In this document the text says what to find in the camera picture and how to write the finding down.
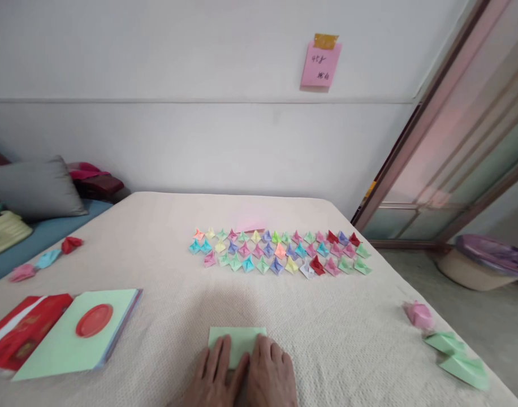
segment green paper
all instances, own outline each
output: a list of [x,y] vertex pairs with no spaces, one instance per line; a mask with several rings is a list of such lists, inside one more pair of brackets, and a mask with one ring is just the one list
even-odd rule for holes
[[[136,292],[135,289],[91,291],[77,296],[12,381],[91,370],[103,363],[107,348]],[[108,324],[92,337],[77,336],[76,325],[80,319],[99,304],[110,304],[113,308]]]
[[360,271],[364,275],[368,275],[370,272],[372,272],[372,269],[367,267],[367,265],[361,260],[360,257],[357,257],[355,263],[353,263],[353,268],[357,271]]
[[479,390],[489,389],[489,380],[481,359],[469,359],[464,355],[453,355],[439,363],[438,366]]
[[231,335],[231,353],[229,354],[229,369],[235,370],[245,352],[250,357],[255,346],[255,339],[258,334],[266,336],[266,328],[257,327],[210,327],[210,335],[208,336],[208,347],[210,350],[214,348],[215,341],[220,336]]
[[453,332],[437,332],[423,340],[443,353],[464,353],[467,348],[464,342],[457,340]]

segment blue origami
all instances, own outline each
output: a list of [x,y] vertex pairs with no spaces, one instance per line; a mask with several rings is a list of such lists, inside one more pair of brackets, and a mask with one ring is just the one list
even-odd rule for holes
[[60,254],[61,250],[59,249],[46,252],[40,257],[40,259],[38,259],[34,267],[36,269],[45,269],[47,267],[50,267],[53,264],[53,262],[57,260]]

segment hand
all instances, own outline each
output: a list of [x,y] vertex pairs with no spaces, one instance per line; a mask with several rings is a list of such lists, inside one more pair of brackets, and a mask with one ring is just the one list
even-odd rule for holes
[[297,406],[291,357],[261,334],[257,335],[249,366],[248,404],[251,407]]
[[242,355],[230,383],[225,384],[230,351],[231,337],[229,335],[224,338],[219,337],[211,352],[208,348],[202,351],[193,382],[185,392],[183,404],[185,407],[233,406],[244,380],[249,354]]

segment wall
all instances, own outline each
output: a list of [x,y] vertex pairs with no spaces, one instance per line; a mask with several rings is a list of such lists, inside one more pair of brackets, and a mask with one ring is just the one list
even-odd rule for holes
[[[473,3],[0,0],[0,151],[351,218]],[[328,93],[299,90],[315,32],[343,44]]]

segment red circle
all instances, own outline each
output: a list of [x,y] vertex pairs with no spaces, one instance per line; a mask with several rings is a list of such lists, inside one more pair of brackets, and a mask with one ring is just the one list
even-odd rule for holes
[[112,318],[113,308],[110,304],[99,304],[78,321],[76,334],[81,337],[91,337],[98,334]]

